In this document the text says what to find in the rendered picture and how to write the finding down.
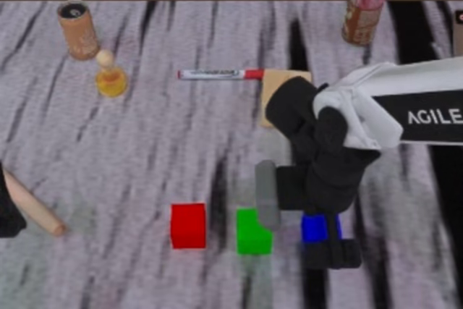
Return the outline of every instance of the table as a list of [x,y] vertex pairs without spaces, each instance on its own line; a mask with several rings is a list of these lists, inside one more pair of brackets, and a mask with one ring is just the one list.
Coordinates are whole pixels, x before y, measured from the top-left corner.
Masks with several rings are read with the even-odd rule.
[[[396,61],[388,9],[365,49],[341,39],[340,1],[90,2],[102,46],[130,78],[110,99],[94,86],[96,63],[67,56],[57,5],[0,3],[1,160],[71,229],[54,239],[30,222],[0,240],[0,308],[303,308],[299,214],[284,214],[272,256],[234,249],[234,212],[253,204],[254,165],[290,162],[287,141],[258,126],[259,83],[183,82],[175,72],[287,68],[301,41],[315,83],[334,82]],[[425,8],[449,55],[438,7]],[[207,203],[207,250],[171,250],[178,202]],[[346,237],[359,213],[365,262],[330,273],[329,308],[372,308],[385,258],[395,308],[458,308],[424,146],[386,151],[367,170],[357,211],[341,216]]]

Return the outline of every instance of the blue block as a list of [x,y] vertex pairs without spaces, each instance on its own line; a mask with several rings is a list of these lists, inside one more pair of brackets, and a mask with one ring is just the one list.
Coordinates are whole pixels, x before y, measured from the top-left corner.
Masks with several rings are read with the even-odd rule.
[[[341,222],[336,218],[338,238],[342,239]],[[324,215],[304,215],[301,221],[302,241],[304,243],[323,242],[328,239],[328,230]]]

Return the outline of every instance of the red block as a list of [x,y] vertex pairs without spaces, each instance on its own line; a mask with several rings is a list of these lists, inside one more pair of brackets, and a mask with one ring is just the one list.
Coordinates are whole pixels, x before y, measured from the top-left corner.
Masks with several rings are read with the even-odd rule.
[[205,204],[171,205],[171,244],[174,249],[204,249]]

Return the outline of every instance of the yellow bottle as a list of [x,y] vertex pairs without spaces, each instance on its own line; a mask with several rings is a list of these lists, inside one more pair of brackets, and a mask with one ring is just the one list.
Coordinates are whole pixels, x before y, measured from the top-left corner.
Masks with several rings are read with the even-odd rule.
[[127,88],[127,76],[124,70],[114,66],[114,55],[107,50],[100,50],[96,55],[100,71],[96,75],[96,87],[106,97],[117,97]]

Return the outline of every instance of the white marker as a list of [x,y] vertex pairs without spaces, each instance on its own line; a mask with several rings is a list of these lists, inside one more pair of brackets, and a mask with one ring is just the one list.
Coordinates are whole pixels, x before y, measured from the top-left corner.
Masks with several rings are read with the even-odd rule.
[[264,69],[179,70],[180,80],[262,80]]

